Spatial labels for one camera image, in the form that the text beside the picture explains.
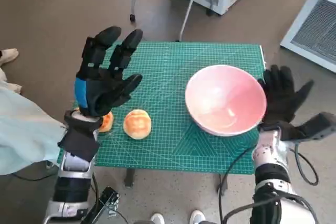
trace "gray floor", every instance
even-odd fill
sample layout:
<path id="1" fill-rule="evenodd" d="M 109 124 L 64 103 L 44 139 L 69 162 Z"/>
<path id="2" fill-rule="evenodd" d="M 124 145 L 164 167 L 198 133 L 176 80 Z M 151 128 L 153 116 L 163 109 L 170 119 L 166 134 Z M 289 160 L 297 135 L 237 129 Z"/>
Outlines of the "gray floor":
<path id="1" fill-rule="evenodd" d="M 297 85 L 315 79 L 316 86 L 300 109 L 295 122 L 300 123 L 320 111 L 336 113 L 336 77 L 331 72 L 279 48 L 279 43 L 305 0 L 240 0 L 223 17 L 205 16 L 194 6 L 186 26 L 186 41 L 253 42 L 261 44 L 268 64 L 289 65 Z M 100 30 L 118 25 L 123 35 L 134 27 L 129 23 L 131 0 L 0 0 L 0 45 L 16 47 L 19 58 L 4 67 L 9 81 L 24 87 L 23 95 L 47 113 L 62 120 L 64 110 L 73 101 L 72 83 L 78 70 L 85 39 Z M 186 0 L 138 0 L 137 27 L 146 40 L 172 41 L 177 38 L 187 7 Z M 320 223 L 335 223 L 336 213 L 336 142 L 335 136 L 323 142 L 302 145 L 319 171 L 318 187 L 305 184 L 290 157 L 292 182 L 298 193 L 309 200 Z M 24 170 L 26 176 L 39 176 L 41 164 Z M 147 219 L 161 212 L 167 223 L 187 223 L 198 208 L 208 220 L 218 222 L 214 174 L 196 174 L 141 170 L 133 190 L 122 186 L 124 169 L 97 168 L 100 188 L 118 190 L 119 210 L 130 222 Z M 1 223 L 39 223 L 52 192 L 54 179 L 38 183 L 22 182 L 10 176 L 0 177 Z M 253 176 L 233 175 L 223 199 L 224 212 L 251 202 Z M 230 223 L 248 223 L 249 212 Z M 102 218 L 100 223 L 122 223 Z"/>

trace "chair wheel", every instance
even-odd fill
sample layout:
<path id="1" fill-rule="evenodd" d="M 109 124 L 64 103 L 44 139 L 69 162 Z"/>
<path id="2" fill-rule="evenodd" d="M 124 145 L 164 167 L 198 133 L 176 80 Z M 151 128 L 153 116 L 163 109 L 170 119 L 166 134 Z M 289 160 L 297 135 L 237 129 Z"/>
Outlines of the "chair wheel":
<path id="1" fill-rule="evenodd" d="M 211 17 L 211 16 L 213 16 L 215 14 L 215 12 L 213 10 L 211 10 L 211 9 L 207 9 L 205 13 L 206 13 L 206 15 L 208 17 Z"/>
<path id="2" fill-rule="evenodd" d="M 130 15 L 130 22 L 132 23 L 135 22 L 135 15 L 133 14 Z"/>

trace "bread roll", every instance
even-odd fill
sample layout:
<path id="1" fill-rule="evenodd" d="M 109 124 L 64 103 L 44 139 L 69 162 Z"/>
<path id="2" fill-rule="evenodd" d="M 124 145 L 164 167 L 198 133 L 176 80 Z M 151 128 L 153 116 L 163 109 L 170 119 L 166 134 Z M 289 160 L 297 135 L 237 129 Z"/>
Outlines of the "bread roll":
<path id="1" fill-rule="evenodd" d="M 113 124 L 114 116 L 112 112 L 110 111 L 107 115 L 103 116 L 103 123 L 99 127 L 99 132 L 107 132 L 112 129 L 112 124 Z"/>
<path id="2" fill-rule="evenodd" d="M 144 110 L 133 110 L 125 116 L 123 129 L 133 139 L 147 137 L 152 130 L 152 120 Z"/>

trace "cable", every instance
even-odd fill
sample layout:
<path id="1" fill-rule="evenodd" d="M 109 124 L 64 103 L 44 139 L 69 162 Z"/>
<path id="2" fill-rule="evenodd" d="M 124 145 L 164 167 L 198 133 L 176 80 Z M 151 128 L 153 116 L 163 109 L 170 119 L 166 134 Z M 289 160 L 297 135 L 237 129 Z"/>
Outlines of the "cable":
<path id="1" fill-rule="evenodd" d="M 227 169 L 227 171 L 225 172 L 224 176 L 223 176 L 223 179 L 220 181 L 220 188 L 219 188 L 219 196 L 218 196 L 218 206 L 219 206 L 219 217 L 220 217 L 220 222 L 221 224 L 227 224 L 227 221 L 229 220 L 230 217 L 232 217 L 233 215 L 241 212 L 241 211 L 244 211 L 244 210 L 247 210 L 247 209 L 250 209 L 250 208 L 254 208 L 254 207 L 259 207 L 259 206 L 263 206 L 263 205 L 266 205 L 266 204 L 269 204 L 269 203 L 272 203 L 272 202 L 275 202 L 277 200 L 280 200 L 282 198 L 290 198 L 290 199 L 295 199 L 296 201 L 298 202 L 302 202 L 305 204 L 305 206 L 308 208 L 308 210 L 311 212 L 313 218 L 314 218 L 314 221 L 316 224 L 319 224 L 319 221 L 318 221 L 318 218 L 317 218 L 317 215 L 314 211 L 314 209 L 310 206 L 310 204 L 302 197 L 298 196 L 298 195 L 293 195 L 293 194 L 289 194 L 289 193 L 285 193 L 283 191 L 278 191 L 279 195 L 278 196 L 275 196 L 271 199 L 267 199 L 267 200 L 263 200 L 263 201 L 260 201 L 260 202 L 256 202 L 256 203 L 252 203 L 252 204 L 248 204 L 248 205 L 245 205 L 245 206 L 242 206 L 242 207 L 238 207 L 234 210 L 232 210 L 231 212 L 229 212 L 224 218 L 223 218 L 223 212 L 222 212 L 222 190 L 223 190 L 223 184 L 224 184 L 224 181 L 227 179 L 227 176 L 228 176 L 228 173 L 232 170 L 232 168 L 234 167 L 234 165 L 250 150 L 254 149 L 254 147 L 251 147 L 251 148 L 248 148 L 246 150 L 244 150 L 239 156 L 236 157 L 236 159 L 230 164 L 229 168 Z M 313 165 L 309 162 L 309 160 L 303 156 L 301 153 L 299 153 L 299 145 L 295 145 L 295 150 L 291 149 L 290 150 L 292 152 L 294 152 L 295 154 L 295 159 L 296 159 L 296 163 L 297 163 L 297 166 L 298 166 L 298 169 L 299 169 L 299 172 L 303 178 L 304 181 L 306 181 L 308 184 L 310 185 L 317 185 L 319 183 L 319 176 L 315 170 L 315 168 L 313 167 Z M 301 163 L 300 163 L 300 160 L 299 160 L 299 157 L 301 157 L 304 161 L 307 162 L 307 164 L 310 166 L 310 168 L 312 169 L 312 171 L 314 172 L 314 175 L 315 175 L 315 178 L 316 178 L 316 181 L 313 183 L 311 181 L 309 181 L 307 179 L 307 177 L 305 176 L 303 170 L 302 170 L 302 166 L 301 166 Z"/>
<path id="2" fill-rule="evenodd" d="M 223 221 L 223 211 L 222 211 L 222 190 L 223 190 L 223 184 L 224 181 L 227 179 L 227 176 L 229 174 L 229 172 L 232 170 L 232 168 L 234 167 L 234 165 L 248 152 L 251 151 L 255 148 L 255 146 L 247 148 L 246 150 L 244 150 L 242 153 L 240 153 L 240 155 L 238 157 L 236 157 L 236 159 L 230 164 L 229 168 L 226 170 L 222 181 L 220 182 L 219 185 L 219 196 L 218 196 L 218 206 L 219 206 L 219 219 L 221 220 L 221 222 Z"/>
<path id="3" fill-rule="evenodd" d="M 117 214 L 119 214 L 119 216 L 120 216 L 121 218 L 123 218 L 123 220 L 126 222 L 126 224 L 129 224 L 128 221 L 127 221 L 127 219 L 125 218 L 124 215 L 121 214 L 121 212 L 119 212 L 119 211 L 117 211 L 117 210 L 114 210 L 114 211 L 115 211 Z"/>
<path id="4" fill-rule="evenodd" d="M 237 214 L 241 211 L 244 211 L 244 210 L 247 210 L 247 209 L 250 209 L 250 208 L 254 208 L 254 207 L 260 207 L 260 206 L 275 202 L 277 200 L 280 200 L 282 198 L 294 198 L 296 200 L 299 200 L 299 201 L 303 202 L 305 204 L 305 206 L 308 208 L 308 210 L 311 212 L 311 214 L 313 215 L 315 224 L 319 224 L 319 221 L 318 221 L 318 218 L 317 218 L 317 215 L 316 215 L 315 211 L 313 210 L 311 205 L 304 198 L 302 198 L 298 195 L 289 194 L 289 193 L 285 193 L 285 192 L 282 192 L 282 191 L 277 191 L 277 192 L 280 195 L 274 196 L 273 198 L 270 198 L 270 199 L 262 200 L 260 202 L 256 202 L 256 203 L 248 204 L 248 205 L 245 205 L 245 206 L 242 206 L 242 207 L 238 207 L 238 208 L 232 210 L 231 212 L 229 212 L 224 217 L 224 219 L 222 221 L 222 224 L 227 224 L 227 221 L 229 220 L 230 217 L 232 217 L 233 215 L 235 215 L 235 214 Z"/>
<path id="5" fill-rule="evenodd" d="M 36 181 L 40 181 L 40 180 L 43 180 L 43 179 L 46 179 L 46 178 L 49 178 L 49 177 L 53 177 L 53 176 L 57 175 L 57 173 L 49 174 L 49 175 L 41 177 L 41 178 L 24 178 L 24 177 L 21 177 L 21 176 L 15 174 L 15 173 L 11 173 L 11 175 L 16 177 L 16 178 L 25 180 L 25 181 L 36 182 Z"/>
<path id="6" fill-rule="evenodd" d="M 96 180 L 96 177 L 94 175 L 94 173 L 92 173 L 92 180 L 93 180 L 93 184 L 94 184 L 94 194 L 96 195 L 96 205 L 95 205 L 95 210 L 93 212 L 93 214 L 97 214 L 98 213 L 98 208 L 99 208 L 99 188 L 98 188 L 98 183 Z"/>
<path id="7" fill-rule="evenodd" d="M 238 207 L 234 210 L 232 210 L 231 212 L 229 212 L 223 219 L 222 219 L 222 224 L 227 224 L 227 221 L 229 220 L 230 217 L 232 217 L 233 215 L 239 213 L 239 212 L 242 212 L 244 210 L 247 210 L 247 209 L 250 209 L 250 208 L 254 208 L 254 207 L 260 207 L 260 206 L 263 206 L 263 205 L 266 205 L 268 203 L 272 203 L 274 201 L 277 201 L 277 200 L 280 200 L 284 198 L 284 196 L 275 196 L 273 198 L 270 198 L 270 199 L 265 199 L 263 201 L 259 201 L 259 202 L 256 202 L 256 203 L 252 203 L 252 204 L 248 204 L 248 205 L 245 205 L 245 206 L 242 206 L 242 207 Z"/>
<path id="8" fill-rule="evenodd" d="M 312 185 L 312 186 L 317 186 L 320 182 L 320 179 L 319 179 L 319 175 L 317 174 L 314 166 L 309 162 L 309 160 L 303 156 L 301 153 L 299 153 L 299 145 L 296 144 L 295 145 L 295 149 L 293 150 L 292 148 L 290 148 L 290 151 L 291 152 L 294 152 L 294 155 L 295 155 L 295 161 L 296 161 L 296 164 L 298 166 L 298 169 L 299 169 L 299 173 L 301 175 L 301 177 L 303 178 L 303 180 L 308 183 L 309 185 Z M 303 172 L 303 169 L 302 169 L 302 166 L 301 166 L 301 162 L 300 162 L 300 158 L 301 157 L 304 161 L 306 161 L 306 163 L 310 166 L 311 170 L 313 171 L 314 175 L 315 175 L 315 182 L 312 182 L 310 181 L 306 175 L 304 174 Z"/>

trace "black clamp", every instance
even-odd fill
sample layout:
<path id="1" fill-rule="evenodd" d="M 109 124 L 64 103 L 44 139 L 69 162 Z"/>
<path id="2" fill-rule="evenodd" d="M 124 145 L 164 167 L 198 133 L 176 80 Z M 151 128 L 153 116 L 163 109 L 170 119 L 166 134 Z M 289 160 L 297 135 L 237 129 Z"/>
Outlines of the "black clamp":
<path id="1" fill-rule="evenodd" d="M 68 124 L 68 130 L 63 139 L 58 143 L 58 147 L 80 157 L 87 162 L 92 161 L 99 149 L 94 131 L 99 129 L 102 118 L 95 122 L 87 122 L 76 119 L 72 116 L 73 111 L 66 111 L 64 120 Z"/>

